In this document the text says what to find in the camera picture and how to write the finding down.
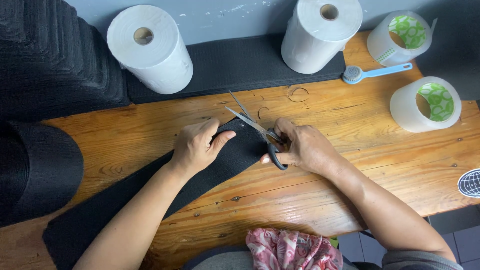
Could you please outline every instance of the gray bristles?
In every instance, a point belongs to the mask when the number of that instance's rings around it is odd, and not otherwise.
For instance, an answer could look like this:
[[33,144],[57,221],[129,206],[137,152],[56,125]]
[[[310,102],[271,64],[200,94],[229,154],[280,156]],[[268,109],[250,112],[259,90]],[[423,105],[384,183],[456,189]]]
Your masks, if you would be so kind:
[[343,77],[349,81],[359,80],[361,77],[362,70],[358,66],[348,66],[343,72]]

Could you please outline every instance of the scissor blade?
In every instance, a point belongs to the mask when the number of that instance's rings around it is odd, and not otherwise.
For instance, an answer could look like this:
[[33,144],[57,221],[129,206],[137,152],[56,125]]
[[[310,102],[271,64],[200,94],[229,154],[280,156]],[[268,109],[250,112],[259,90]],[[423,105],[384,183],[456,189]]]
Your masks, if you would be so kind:
[[245,123],[249,124],[250,126],[252,126],[254,129],[260,131],[263,135],[270,135],[268,130],[262,128],[259,124],[256,124],[254,121],[246,118],[245,116],[237,113],[236,111],[230,109],[229,107],[225,106],[225,108],[227,108],[227,110],[231,111],[233,114],[235,114],[238,118],[242,119]]
[[255,119],[253,119],[253,117],[248,113],[247,109],[245,109],[245,107],[240,103],[240,101],[233,95],[232,91],[229,91],[230,94],[232,95],[233,99],[237,102],[237,104],[240,106],[240,109],[245,113],[245,115],[247,115],[247,117],[252,120],[252,121],[255,121]]

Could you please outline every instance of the black scissor handle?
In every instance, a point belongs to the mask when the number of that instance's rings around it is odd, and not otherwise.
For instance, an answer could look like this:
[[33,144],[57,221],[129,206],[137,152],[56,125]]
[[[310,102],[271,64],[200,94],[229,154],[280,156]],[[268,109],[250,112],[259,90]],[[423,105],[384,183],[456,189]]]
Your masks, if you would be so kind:
[[276,154],[275,154],[275,153],[281,153],[280,150],[278,150],[278,148],[272,143],[268,143],[267,148],[268,148],[268,155],[270,156],[270,159],[272,160],[273,164],[275,164],[275,166],[277,166],[277,168],[281,169],[282,171],[286,170],[288,168],[288,165],[281,164],[278,161],[278,158],[276,157]]

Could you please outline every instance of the wooden tabletop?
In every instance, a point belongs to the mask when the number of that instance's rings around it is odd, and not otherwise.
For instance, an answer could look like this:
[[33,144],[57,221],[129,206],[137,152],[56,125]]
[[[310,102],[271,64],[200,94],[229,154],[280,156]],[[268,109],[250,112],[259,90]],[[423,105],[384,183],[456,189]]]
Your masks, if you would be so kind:
[[[381,68],[367,51],[368,32],[344,50],[347,65]],[[389,102],[402,86],[422,78],[418,68],[355,85],[341,80],[235,93],[246,109],[271,127],[282,116],[317,127],[336,149],[370,179],[427,216],[480,203],[461,195],[458,178],[480,167],[480,112],[462,102],[451,128],[410,133],[392,119]],[[41,240],[47,223],[173,148],[181,127],[217,117],[233,118],[229,94],[162,101],[45,121],[70,134],[85,160],[80,188],[63,209],[0,229],[0,269],[54,269]],[[348,199],[323,177],[290,166],[254,164],[165,219],[143,268],[175,269],[219,245],[243,244],[249,229],[276,227],[325,236],[365,228]]]

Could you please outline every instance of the red floral fabric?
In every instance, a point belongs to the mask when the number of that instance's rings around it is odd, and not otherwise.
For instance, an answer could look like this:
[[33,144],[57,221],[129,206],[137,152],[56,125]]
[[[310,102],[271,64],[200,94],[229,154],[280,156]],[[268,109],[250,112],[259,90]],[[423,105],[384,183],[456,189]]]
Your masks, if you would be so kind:
[[327,237],[259,228],[245,239],[255,270],[341,270],[342,254]]

